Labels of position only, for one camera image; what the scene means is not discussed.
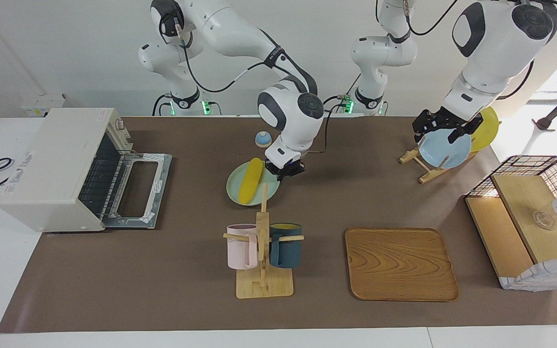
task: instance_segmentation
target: mug handle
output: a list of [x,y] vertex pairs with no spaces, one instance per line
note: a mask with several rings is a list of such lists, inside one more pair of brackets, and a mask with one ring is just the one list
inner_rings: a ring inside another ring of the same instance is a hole
[[246,236],[248,237],[248,260],[246,261],[246,267],[250,267],[250,260],[257,260],[257,236]]
[[272,251],[270,253],[270,263],[280,266],[279,263],[279,238],[280,235],[275,233],[272,235]]

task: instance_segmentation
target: light blue plate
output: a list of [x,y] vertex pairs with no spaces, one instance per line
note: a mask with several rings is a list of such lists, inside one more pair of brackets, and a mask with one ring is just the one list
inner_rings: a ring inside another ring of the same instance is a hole
[[257,192],[255,192],[255,196],[252,198],[252,201],[248,204],[242,204],[238,200],[239,196],[239,189],[242,186],[242,179],[244,179],[244,174],[246,173],[246,168],[248,168],[248,163],[246,162],[243,165],[239,166],[232,172],[232,174],[227,179],[227,195],[229,198],[232,199],[235,203],[239,205],[245,205],[247,207],[254,207],[255,205],[260,205],[261,200],[263,199],[264,195],[264,183],[268,183],[268,200],[274,196],[279,189],[280,181],[277,180],[277,176],[273,175],[269,170],[264,168],[264,171],[261,174],[261,180],[259,180],[259,185],[257,186]]
[[466,161],[471,151],[471,137],[461,136],[451,144],[448,136],[452,132],[453,130],[436,130],[425,134],[421,140],[420,155],[427,163],[437,168],[449,156],[442,169],[451,169]]

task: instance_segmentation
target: glass base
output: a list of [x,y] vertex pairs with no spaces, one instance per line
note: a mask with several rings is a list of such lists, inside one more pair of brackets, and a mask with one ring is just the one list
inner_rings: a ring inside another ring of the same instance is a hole
[[541,227],[542,229],[552,231],[556,226],[555,218],[549,213],[535,211],[532,214],[532,217],[534,218],[534,221],[537,223],[537,225],[539,225],[539,227]]

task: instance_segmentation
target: mug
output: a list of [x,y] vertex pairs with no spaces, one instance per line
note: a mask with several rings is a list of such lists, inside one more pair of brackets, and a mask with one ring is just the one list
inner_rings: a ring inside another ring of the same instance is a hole
[[279,242],[282,236],[298,236],[302,234],[302,226],[296,223],[274,223],[270,225],[272,247],[270,248],[270,264],[278,268],[296,268],[300,266],[301,242]]
[[249,242],[227,238],[227,265],[233,269],[257,267],[257,225],[240,223],[227,226],[227,233],[249,238]]

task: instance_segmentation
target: plate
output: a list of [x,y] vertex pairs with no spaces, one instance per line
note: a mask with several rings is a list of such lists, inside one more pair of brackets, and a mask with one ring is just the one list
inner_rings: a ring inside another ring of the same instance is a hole
[[500,121],[495,110],[490,106],[480,112],[483,117],[483,123],[471,135],[472,138],[472,152],[480,151],[489,146],[489,144],[496,138],[500,128]]
[[420,145],[420,156],[433,167],[439,167],[446,156],[448,161],[442,166],[442,169],[451,169],[464,163],[470,155],[471,137],[461,136],[455,143],[448,142],[448,136],[454,130],[436,130],[427,133]]
[[239,205],[244,205],[246,207],[254,207],[255,205],[260,205],[261,200],[263,199],[264,195],[264,184],[268,184],[268,200],[274,196],[279,189],[280,181],[277,180],[276,175],[272,174],[269,170],[264,168],[264,171],[261,174],[261,180],[259,180],[259,185],[257,185],[257,192],[255,192],[255,196],[252,198],[252,201],[248,204],[242,204],[238,200],[239,189],[242,186],[242,180],[244,179],[244,174],[246,173],[246,168],[248,168],[248,163],[246,162],[243,165],[240,165],[236,168],[232,174],[230,174],[229,178],[227,179],[227,195],[231,198],[232,201],[238,203]]

